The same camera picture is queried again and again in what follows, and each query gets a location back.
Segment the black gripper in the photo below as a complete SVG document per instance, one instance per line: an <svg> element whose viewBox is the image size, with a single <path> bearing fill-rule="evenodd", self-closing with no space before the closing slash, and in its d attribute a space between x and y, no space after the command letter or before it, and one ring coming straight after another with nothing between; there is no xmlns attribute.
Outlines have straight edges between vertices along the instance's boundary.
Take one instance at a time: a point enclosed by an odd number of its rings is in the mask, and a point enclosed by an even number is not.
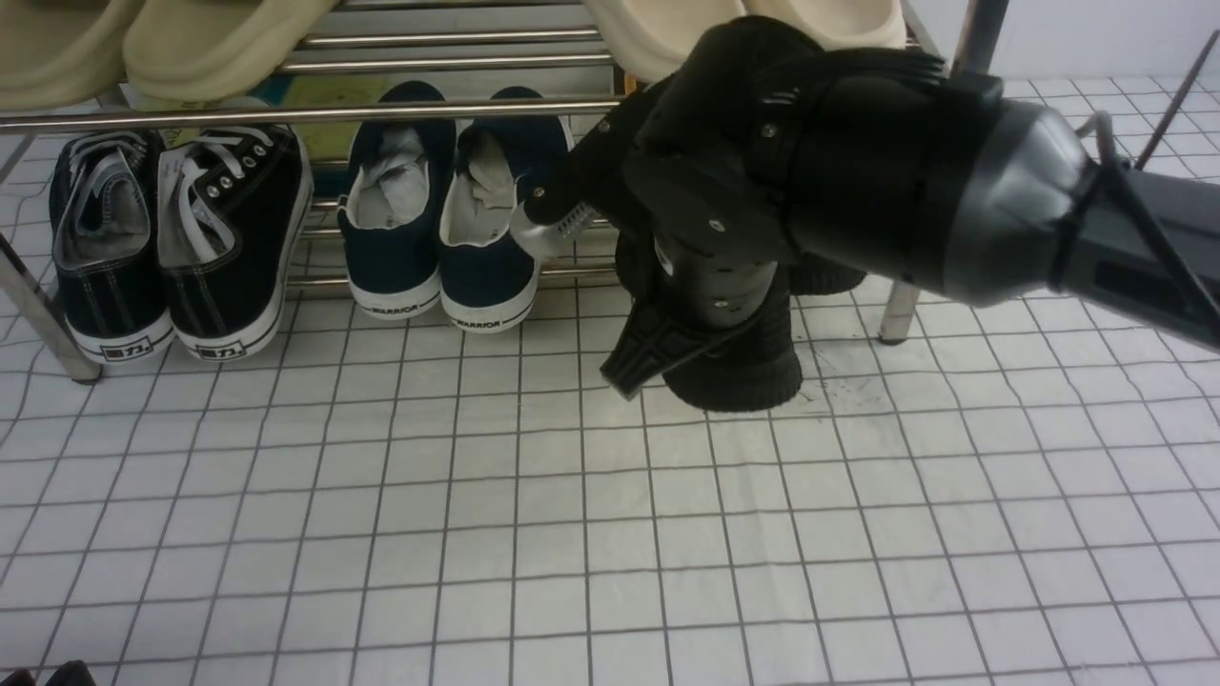
<svg viewBox="0 0 1220 686"><path fill-rule="evenodd" d="M813 253L915 282L944 82L936 52L826 50L775 20L736 20L605 114L514 209L510 234L537 260L597 216L632 238L632 308L599 369L632 399L784 325L789 270Z"/></svg>

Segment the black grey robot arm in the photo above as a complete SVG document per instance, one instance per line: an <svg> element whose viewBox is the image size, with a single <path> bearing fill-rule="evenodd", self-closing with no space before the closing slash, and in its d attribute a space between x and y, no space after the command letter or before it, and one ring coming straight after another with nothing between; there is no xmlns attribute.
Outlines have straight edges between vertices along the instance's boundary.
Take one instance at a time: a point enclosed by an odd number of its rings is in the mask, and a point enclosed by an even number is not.
<svg viewBox="0 0 1220 686"><path fill-rule="evenodd" d="M633 305L601 377L708 413L803 383L787 269L814 256L969 308L1077 295L1218 348L1218 187L1135 170L1107 114L1074 129L928 52L824 51L777 20L710 28L514 209L558 255L601 214Z"/></svg>

